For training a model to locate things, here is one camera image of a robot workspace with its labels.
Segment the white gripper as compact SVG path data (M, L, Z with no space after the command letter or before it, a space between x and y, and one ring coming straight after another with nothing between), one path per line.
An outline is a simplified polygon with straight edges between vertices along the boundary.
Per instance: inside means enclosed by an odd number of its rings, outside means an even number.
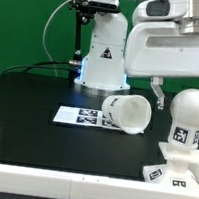
M164 108L161 77L199 77L199 35L181 35L175 22L142 22L128 35L124 70L150 77L157 108Z

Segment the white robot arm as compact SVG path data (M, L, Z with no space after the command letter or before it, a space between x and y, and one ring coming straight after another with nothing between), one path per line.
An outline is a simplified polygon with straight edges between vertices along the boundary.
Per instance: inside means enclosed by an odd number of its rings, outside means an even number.
M126 77L149 77L158 97L162 79L199 77L199 0L80 0L94 17L90 50L77 86L127 90Z

